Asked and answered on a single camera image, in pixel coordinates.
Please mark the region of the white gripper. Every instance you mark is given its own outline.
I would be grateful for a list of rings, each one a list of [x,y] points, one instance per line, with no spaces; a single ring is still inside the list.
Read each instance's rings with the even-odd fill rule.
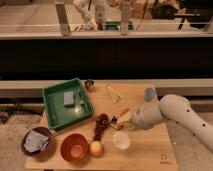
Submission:
[[[136,128],[148,130],[161,124],[164,118],[157,104],[148,104],[136,109],[132,114],[127,112],[117,119],[119,126],[128,127],[132,124]]]

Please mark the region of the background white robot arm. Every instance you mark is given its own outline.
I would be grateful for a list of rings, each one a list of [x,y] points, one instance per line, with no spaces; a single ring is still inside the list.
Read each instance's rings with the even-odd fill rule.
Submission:
[[[97,30],[97,23],[87,7],[88,1],[89,0],[73,0],[73,5],[75,9],[81,14],[84,23],[91,26],[94,30]]]

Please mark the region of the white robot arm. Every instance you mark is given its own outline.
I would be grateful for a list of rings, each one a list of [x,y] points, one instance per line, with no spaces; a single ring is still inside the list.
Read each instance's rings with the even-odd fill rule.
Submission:
[[[148,130],[166,120],[177,122],[189,130],[213,153],[213,125],[203,120],[192,109],[189,100],[183,96],[168,94],[155,104],[145,104],[127,112],[117,120],[127,129]]]

